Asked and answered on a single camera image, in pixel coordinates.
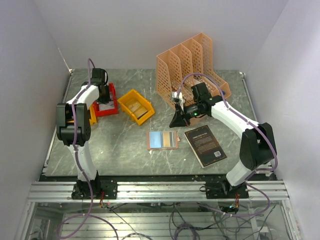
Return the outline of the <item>red plastic bin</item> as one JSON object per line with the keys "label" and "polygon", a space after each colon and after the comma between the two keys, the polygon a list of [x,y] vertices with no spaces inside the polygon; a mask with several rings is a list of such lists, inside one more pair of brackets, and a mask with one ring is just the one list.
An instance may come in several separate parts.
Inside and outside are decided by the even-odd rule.
{"label": "red plastic bin", "polygon": [[116,97],[116,88],[113,83],[109,85],[110,101],[106,104],[94,102],[92,104],[96,117],[104,117],[118,114],[118,102]]}

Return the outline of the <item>gold credit card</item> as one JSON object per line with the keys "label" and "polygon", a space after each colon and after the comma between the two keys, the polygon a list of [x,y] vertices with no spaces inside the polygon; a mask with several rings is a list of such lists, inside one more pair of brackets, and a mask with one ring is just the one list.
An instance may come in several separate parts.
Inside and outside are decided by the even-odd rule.
{"label": "gold credit card", "polygon": [[162,143],[164,148],[175,148],[177,146],[176,133],[174,131],[164,131],[162,133]]}

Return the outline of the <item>yellow bin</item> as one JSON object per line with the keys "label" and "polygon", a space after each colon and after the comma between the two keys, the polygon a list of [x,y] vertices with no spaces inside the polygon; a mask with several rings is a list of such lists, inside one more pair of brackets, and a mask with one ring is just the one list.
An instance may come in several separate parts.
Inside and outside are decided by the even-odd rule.
{"label": "yellow bin", "polygon": [[89,123],[92,126],[98,122],[93,104],[89,107],[88,112],[89,112]]}
{"label": "yellow bin", "polygon": [[117,102],[121,110],[128,114],[132,121],[139,126],[156,113],[152,104],[135,89],[124,94]]}

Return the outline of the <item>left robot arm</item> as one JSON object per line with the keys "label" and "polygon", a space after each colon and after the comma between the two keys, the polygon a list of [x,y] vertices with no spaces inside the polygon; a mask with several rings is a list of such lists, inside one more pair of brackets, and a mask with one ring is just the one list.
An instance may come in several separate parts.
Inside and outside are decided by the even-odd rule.
{"label": "left robot arm", "polygon": [[89,149],[91,125],[89,108],[94,102],[107,104],[110,101],[108,73],[102,68],[93,68],[89,72],[87,82],[84,82],[79,92],[66,103],[56,106],[56,134],[57,138],[73,154],[77,167],[77,179],[89,181],[85,187],[85,194],[96,199],[102,193],[102,186],[93,181],[98,171],[93,164]]}

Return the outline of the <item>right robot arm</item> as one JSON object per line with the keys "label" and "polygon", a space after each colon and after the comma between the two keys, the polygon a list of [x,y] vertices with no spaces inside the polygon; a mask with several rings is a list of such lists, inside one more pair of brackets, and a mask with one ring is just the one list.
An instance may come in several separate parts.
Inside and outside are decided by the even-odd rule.
{"label": "right robot arm", "polygon": [[259,171],[260,166],[272,160],[274,167],[278,166],[274,132],[269,123],[258,123],[246,117],[234,109],[223,95],[212,96],[203,82],[192,86],[191,91],[194,104],[188,106],[180,91],[172,93],[175,113],[170,128],[186,127],[192,118],[206,115],[225,124],[240,138],[239,161],[226,174],[227,182],[220,186],[224,197],[233,197],[238,192],[238,185]]}

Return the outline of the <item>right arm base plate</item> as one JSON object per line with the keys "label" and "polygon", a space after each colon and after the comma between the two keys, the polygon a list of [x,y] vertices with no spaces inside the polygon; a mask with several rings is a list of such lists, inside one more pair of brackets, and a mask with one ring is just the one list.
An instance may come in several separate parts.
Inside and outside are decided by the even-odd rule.
{"label": "right arm base plate", "polygon": [[207,199],[247,199],[249,197],[244,183],[231,186],[226,180],[206,182],[199,191],[205,193]]}

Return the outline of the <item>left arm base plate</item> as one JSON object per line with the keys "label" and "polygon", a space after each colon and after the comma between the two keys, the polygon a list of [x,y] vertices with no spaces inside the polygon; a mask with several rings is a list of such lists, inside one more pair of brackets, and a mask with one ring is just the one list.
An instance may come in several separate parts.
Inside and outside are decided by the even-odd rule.
{"label": "left arm base plate", "polygon": [[[118,184],[111,178],[100,177],[98,174],[94,180],[90,180],[94,199],[115,200],[118,193]],[[71,193],[73,200],[90,200],[91,192],[88,182],[77,180]]]}

